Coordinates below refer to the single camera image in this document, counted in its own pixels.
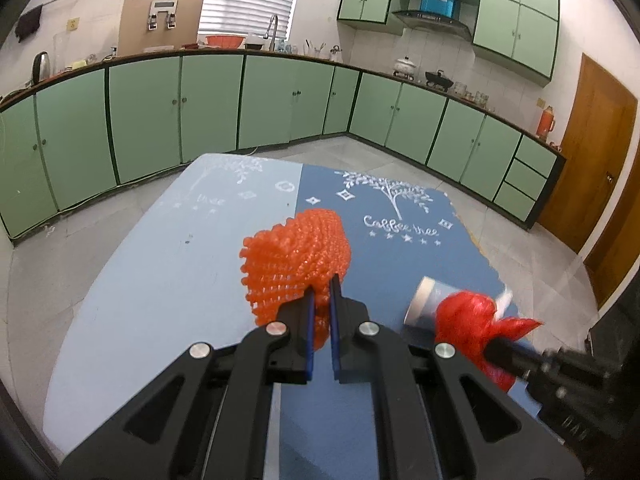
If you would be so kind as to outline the red plastic bag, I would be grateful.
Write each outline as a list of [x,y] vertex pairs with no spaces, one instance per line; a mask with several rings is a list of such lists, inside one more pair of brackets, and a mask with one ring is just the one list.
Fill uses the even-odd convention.
[[494,338],[517,341],[542,323],[534,318],[496,320],[496,313],[496,303],[490,297],[467,290],[456,292],[442,300],[436,309],[435,342],[452,344],[503,392],[508,392],[515,377],[491,365],[484,351]]

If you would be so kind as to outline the blue paper cup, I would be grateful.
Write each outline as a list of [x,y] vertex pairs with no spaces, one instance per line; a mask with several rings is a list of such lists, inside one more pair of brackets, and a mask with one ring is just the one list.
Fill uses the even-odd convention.
[[[434,332],[437,307],[446,298],[458,292],[460,292],[460,289],[424,276],[410,301],[404,317],[404,325]],[[494,298],[496,305],[495,320],[500,320],[506,315],[506,309],[512,304],[512,299],[512,290],[504,285],[502,291]]]

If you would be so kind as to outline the orange foam net sleeve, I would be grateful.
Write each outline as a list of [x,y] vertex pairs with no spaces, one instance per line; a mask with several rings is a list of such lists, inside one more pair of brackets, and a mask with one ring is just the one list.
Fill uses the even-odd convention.
[[243,240],[241,283],[258,326],[273,322],[282,304],[314,290],[314,348],[330,334],[330,281],[342,280],[352,250],[341,217],[331,209],[308,209]]

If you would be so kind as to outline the kitchen faucet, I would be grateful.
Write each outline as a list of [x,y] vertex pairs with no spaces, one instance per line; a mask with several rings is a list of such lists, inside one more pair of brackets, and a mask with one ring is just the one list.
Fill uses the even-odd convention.
[[267,30],[265,31],[264,39],[268,41],[267,50],[272,52],[276,48],[277,33],[279,28],[279,17],[277,14],[270,16]]

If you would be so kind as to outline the black glass cabinet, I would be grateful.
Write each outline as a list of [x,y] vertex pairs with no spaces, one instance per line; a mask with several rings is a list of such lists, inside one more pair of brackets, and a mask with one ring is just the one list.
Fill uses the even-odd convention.
[[639,389],[639,285],[631,284],[589,331],[590,354],[619,394]]

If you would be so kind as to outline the wooden door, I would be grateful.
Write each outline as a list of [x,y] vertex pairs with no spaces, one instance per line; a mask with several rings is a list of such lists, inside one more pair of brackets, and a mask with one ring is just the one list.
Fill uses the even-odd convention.
[[580,252],[600,220],[623,169],[637,98],[588,55],[582,57],[562,139],[565,165],[538,222]]
[[623,194],[585,261],[598,309],[620,286],[639,257],[639,183],[639,154],[636,154]]

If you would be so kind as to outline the blue table mat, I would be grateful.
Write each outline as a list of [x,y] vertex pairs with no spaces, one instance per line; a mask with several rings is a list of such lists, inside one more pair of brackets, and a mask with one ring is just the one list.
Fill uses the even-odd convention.
[[50,381],[47,437],[70,452],[189,344],[235,344],[322,268],[393,330],[422,278],[491,297],[504,289],[441,192],[204,155],[91,286]]

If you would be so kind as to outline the orange thermos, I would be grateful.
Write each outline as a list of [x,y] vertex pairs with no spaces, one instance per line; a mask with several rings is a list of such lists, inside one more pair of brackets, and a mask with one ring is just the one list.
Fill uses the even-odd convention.
[[548,135],[553,131],[555,126],[555,114],[553,107],[548,105],[541,113],[538,126],[536,129],[536,136],[542,142],[546,142]]

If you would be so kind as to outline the black wok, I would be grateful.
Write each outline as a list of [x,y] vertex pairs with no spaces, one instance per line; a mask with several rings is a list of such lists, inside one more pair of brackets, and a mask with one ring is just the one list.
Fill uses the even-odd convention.
[[426,72],[425,79],[428,88],[434,88],[441,92],[448,92],[454,86],[454,81],[449,79],[442,70]]

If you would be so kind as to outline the white pot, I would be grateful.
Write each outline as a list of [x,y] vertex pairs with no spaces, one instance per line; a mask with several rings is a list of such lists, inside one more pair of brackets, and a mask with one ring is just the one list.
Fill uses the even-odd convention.
[[404,78],[408,81],[413,81],[416,76],[416,64],[410,61],[408,56],[398,58],[394,63],[393,75],[395,77]]

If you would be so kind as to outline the green lower cabinets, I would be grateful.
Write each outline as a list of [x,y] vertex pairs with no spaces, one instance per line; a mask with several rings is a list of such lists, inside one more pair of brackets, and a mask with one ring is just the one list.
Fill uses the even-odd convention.
[[2,103],[2,228],[18,240],[203,154],[320,136],[354,136],[407,159],[526,229],[565,165],[487,110],[370,70],[241,51],[135,56]]

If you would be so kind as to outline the green cabinets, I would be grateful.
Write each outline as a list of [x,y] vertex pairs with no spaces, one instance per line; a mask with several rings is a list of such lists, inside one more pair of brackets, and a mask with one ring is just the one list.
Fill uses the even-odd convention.
[[526,229],[565,165],[487,110],[370,70],[241,51],[135,56],[2,103],[2,228],[18,240],[203,154],[320,136],[354,136],[407,159]]
[[560,36],[561,0],[341,0],[337,19],[353,28],[400,35],[446,32],[476,55],[546,86]]

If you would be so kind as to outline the green upper cabinets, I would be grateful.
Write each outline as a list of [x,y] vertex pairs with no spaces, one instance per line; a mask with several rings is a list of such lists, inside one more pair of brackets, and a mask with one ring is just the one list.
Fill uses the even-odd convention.
[[560,36],[561,0],[341,0],[337,19],[353,28],[400,35],[446,32],[476,55],[546,86]]

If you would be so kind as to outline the range hood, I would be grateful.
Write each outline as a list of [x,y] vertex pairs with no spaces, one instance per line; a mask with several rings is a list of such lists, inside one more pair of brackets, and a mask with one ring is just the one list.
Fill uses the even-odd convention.
[[441,32],[471,42],[472,28],[460,18],[460,0],[401,0],[392,15],[413,30]]

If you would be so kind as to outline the red basin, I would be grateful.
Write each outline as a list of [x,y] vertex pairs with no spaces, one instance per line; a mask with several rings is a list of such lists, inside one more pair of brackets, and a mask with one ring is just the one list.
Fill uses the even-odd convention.
[[213,49],[235,50],[242,46],[244,39],[241,35],[208,35],[205,43]]

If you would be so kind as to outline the electric kettle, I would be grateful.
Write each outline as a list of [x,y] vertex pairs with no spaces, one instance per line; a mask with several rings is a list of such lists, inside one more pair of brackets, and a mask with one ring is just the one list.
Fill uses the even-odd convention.
[[47,51],[39,52],[32,61],[32,84],[40,84],[51,75],[50,56]]

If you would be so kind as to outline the cardboard box with scale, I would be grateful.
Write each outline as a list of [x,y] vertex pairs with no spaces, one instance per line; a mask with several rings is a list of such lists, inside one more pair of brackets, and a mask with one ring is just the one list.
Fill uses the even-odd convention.
[[179,50],[198,42],[204,0],[124,0],[116,55]]

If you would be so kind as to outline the dark hanging towel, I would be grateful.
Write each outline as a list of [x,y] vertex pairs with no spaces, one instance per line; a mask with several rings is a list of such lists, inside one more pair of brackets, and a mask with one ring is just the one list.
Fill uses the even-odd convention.
[[38,32],[42,9],[43,5],[40,4],[20,16],[14,30],[18,42],[23,42]]

